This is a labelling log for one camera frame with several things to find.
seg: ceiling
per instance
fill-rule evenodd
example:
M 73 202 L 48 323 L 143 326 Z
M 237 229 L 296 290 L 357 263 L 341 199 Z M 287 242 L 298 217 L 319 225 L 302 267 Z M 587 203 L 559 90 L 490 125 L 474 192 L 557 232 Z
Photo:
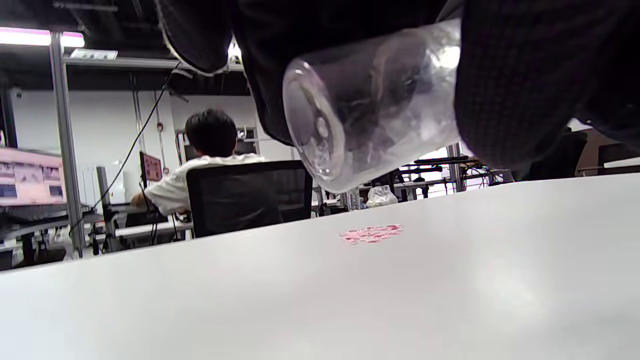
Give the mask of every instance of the ceiling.
M 86 49 L 117 50 L 121 57 L 172 58 L 153 0 L 0 0 L 0 26 L 79 31 Z M 70 90 L 131 90 L 134 82 L 138 90 L 154 90 L 168 74 L 168 70 L 67 66 Z M 51 89 L 48 48 L 0 45 L 0 78 L 25 90 Z M 169 86 L 182 95 L 249 95 L 242 72 L 194 74 L 193 79 L 174 75 Z

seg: clear plastic cup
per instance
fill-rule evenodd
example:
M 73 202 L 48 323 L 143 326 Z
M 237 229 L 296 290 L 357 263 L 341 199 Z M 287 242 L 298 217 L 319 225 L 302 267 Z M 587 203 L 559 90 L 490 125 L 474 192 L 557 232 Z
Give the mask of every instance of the clear plastic cup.
M 296 58 L 285 116 L 319 185 L 345 192 L 459 140 L 453 97 L 460 21 Z

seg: ceiling light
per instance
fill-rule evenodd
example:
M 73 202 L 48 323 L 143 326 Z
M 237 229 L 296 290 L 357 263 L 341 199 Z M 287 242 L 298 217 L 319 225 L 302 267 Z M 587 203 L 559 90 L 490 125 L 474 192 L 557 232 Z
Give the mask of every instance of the ceiling light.
M 93 49 L 76 49 L 70 59 L 98 59 L 98 60 L 115 60 L 118 51 L 115 50 L 93 50 Z
M 48 30 L 0 28 L 0 44 L 39 45 L 51 44 L 51 33 Z M 80 33 L 62 33 L 62 46 L 84 47 L 84 37 Z
M 229 45 L 228 53 L 229 53 L 229 56 L 237 56 L 237 57 L 242 56 L 242 52 L 240 51 L 240 48 L 235 42 L 231 42 L 231 44 Z

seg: computer monitor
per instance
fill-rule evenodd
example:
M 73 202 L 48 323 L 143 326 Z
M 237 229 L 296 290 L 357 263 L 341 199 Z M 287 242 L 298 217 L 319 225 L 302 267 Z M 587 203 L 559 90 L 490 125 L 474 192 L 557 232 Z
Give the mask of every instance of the computer monitor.
M 149 154 L 140 152 L 140 167 L 142 173 L 142 183 L 145 188 L 148 181 L 162 180 L 162 162 Z
M 66 204 L 62 158 L 0 148 L 0 206 Z

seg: plastic bag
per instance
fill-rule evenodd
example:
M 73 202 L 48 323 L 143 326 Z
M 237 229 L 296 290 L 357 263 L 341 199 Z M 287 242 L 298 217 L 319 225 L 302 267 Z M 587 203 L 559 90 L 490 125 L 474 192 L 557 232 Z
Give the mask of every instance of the plastic bag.
M 389 185 L 376 186 L 369 190 L 368 208 L 377 208 L 378 206 L 397 204 L 398 198 L 391 192 Z

